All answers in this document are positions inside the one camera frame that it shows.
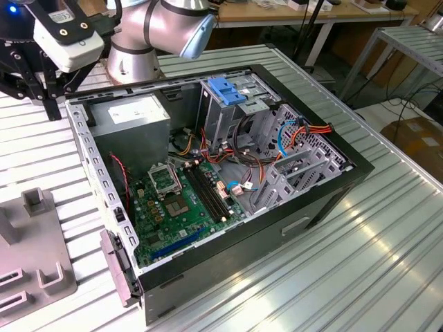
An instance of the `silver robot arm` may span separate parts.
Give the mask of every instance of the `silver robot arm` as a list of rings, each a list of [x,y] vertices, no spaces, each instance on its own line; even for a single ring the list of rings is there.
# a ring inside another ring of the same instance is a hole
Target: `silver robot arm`
[[[208,43],[215,18],[207,0],[125,0],[121,33],[112,37],[107,70],[127,84],[159,77],[155,48],[195,59]],[[108,1],[108,9],[115,9]]]

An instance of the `ram slot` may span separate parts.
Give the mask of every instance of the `ram slot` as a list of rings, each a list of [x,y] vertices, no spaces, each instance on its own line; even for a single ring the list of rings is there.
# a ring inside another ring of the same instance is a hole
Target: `ram slot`
[[[200,198],[200,201],[209,212],[211,218],[213,218],[216,223],[220,222],[223,217],[229,217],[228,209],[212,189],[200,169],[187,169],[184,171],[184,174]]]

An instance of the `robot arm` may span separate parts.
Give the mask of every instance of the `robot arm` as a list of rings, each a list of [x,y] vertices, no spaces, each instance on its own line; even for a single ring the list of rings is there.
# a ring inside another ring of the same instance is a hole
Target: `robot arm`
[[[57,99],[74,92],[100,59],[117,13],[87,17],[76,0],[0,0],[0,91],[36,100],[49,120],[59,120]]]
[[[113,10],[113,1],[108,2]],[[122,31],[112,37],[108,72],[119,83],[161,74],[155,48],[195,59],[208,43],[215,18],[206,0],[125,0]]]

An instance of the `blue plastic clip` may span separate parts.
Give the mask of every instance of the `blue plastic clip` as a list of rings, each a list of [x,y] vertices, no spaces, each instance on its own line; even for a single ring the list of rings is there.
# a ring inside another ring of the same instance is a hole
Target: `blue plastic clip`
[[[211,89],[223,100],[226,105],[235,105],[244,102],[246,97],[240,94],[233,84],[224,77],[208,79]]]

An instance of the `yellow wire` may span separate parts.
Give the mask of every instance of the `yellow wire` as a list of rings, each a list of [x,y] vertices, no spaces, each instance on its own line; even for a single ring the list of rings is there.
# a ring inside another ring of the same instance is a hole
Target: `yellow wire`
[[[192,139],[193,139],[193,138],[194,138],[194,135],[193,135],[193,134],[189,135],[188,146],[187,146],[186,149],[184,149],[182,152],[179,152],[178,155],[180,155],[180,156],[184,156],[184,155],[186,155],[186,154],[189,153],[189,151],[191,150],[191,142],[192,142]]]

